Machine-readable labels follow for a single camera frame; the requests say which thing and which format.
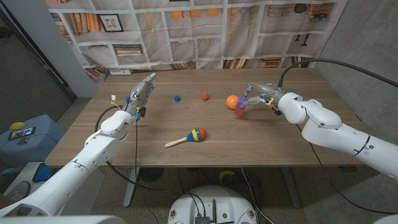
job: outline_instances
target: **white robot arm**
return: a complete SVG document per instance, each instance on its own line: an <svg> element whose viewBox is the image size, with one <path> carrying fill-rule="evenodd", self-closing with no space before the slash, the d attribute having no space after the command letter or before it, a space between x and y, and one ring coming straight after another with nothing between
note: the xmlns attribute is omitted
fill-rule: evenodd
<svg viewBox="0 0 398 224"><path fill-rule="evenodd" d="M124 127L144 116L143 106L155 88L155 76L150 74L132 89L121 110L101 124L75 158L31 195L0 210L0 217L58 215L86 178L118 153L128 135Z"/></svg>
<svg viewBox="0 0 398 224"><path fill-rule="evenodd" d="M398 180L398 146L342 123L335 112L324 108L317 100L303 101L302 96L270 83L250 83L244 96L251 91L260 92L260 96L248 99L241 108L265 102L292 124L306 122L302 136L307 141L350 154Z"/></svg>

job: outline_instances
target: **printed backdrop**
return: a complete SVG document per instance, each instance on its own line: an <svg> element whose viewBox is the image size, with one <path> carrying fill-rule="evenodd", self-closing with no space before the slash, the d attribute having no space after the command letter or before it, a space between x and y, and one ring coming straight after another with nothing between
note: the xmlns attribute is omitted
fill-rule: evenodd
<svg viewBox="0 0 398 224"><path fill-rule="evenodd" d="M288 67L319 56L347 0L45 2L78 61L95 79L105 68Z"/></svg>

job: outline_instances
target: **orange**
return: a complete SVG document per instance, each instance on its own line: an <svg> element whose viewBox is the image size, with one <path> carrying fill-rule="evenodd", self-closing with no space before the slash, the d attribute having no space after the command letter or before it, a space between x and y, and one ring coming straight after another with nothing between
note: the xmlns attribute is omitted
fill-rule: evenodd
<svg viewBox="0 0 398 224"><path fill-rule="evenodd" d="M238 102L239 97L236 95L231 95L226 99L226 105L231 109L235 110L236 103Z"/></svg>

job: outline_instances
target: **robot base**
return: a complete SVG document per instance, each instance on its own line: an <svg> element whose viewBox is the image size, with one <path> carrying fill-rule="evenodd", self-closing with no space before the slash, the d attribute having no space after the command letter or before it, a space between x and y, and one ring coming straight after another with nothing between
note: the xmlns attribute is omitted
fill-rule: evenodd
<svg viewBox="0 0 398 224"><path fill-rule="evenodd" d="M203 214L203 205L199 198L192 196L199 208L198 210L191 195L180 196L172 205L169 213L168 224L195 224L200 220L200 224L207 223L238 223L255 224L257 223L256 211L253 206L242 195L221 186L201 186L190 190L202 199L205 206L206 218Z"/></svg>

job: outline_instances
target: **wall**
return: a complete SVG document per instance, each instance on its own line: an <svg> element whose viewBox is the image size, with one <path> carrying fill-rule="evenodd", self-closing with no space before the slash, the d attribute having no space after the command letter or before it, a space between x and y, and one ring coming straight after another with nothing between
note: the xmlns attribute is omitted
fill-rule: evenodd
<svg viewBox="0 0 398 224"><path fill-rule="evenodd" d="M98 87L81 68L55 25L44 0L2 0L77 97L92 97Z"/></svg>
<svg viewBox="0 0 398 224"><path fill-rule="evenodd" d="M348 1L320 58L398 82L398 1ZM315 66L373 135L398 144L398 89L339 65Z"/></svg>

